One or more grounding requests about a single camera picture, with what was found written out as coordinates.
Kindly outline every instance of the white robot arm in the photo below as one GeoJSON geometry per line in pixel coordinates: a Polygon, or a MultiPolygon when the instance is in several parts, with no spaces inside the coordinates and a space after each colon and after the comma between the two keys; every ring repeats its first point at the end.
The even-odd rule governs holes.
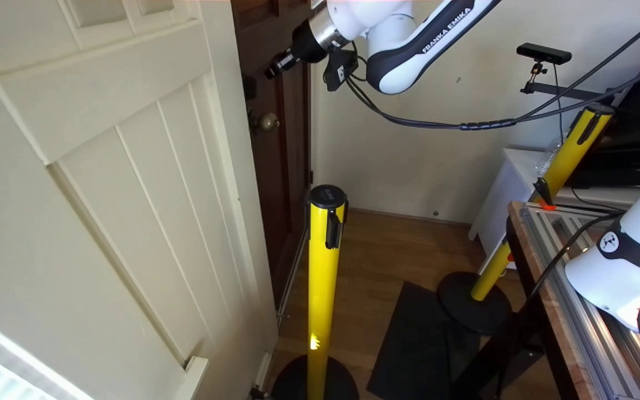
{"type": "Polygon", "coordinates": [[[276,55],[266,76],[274,77],[297,63],[317,63],[367,35],[368,85],[380,94],[403,94],[495,5],[497,0],[443,0],[415,24],[412,0],[326,0],[294,31],[290,47],[276,55]]]}

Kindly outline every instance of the yellow pole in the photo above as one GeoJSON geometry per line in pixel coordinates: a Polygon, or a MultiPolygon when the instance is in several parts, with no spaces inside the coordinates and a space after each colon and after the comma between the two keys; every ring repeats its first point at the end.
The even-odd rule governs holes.
{"type": "MultiPolygon", "coordinates": [[[[564,183],[569,179],[570,171],[582,162],[589,147],[596,142],[596,137],[605,131],[605,127],[612,121],[612,111],[606,109],[582,109],[576,125],[570,127],[564,144],[548,162],[543,179],[547,183],[548,198],[554,198],[564,183]]],[[[485,274],[477,277],[477,282],[472,289],[472,297],[476,302],[482,302],[490,289],[495,287],[497,277],[503,276],[507,266],[507,258],[512,256],[512,247],[507,243],[499,245],[499,248],[488,261],[485,274]]]]}
{"type": "Polygon", "coordinates": [[[310,238],[308,238],[306,397],[325,400],[346,195],[338,186],[315,186],[308,195],[308,203],[310,203],[310,238]]]}

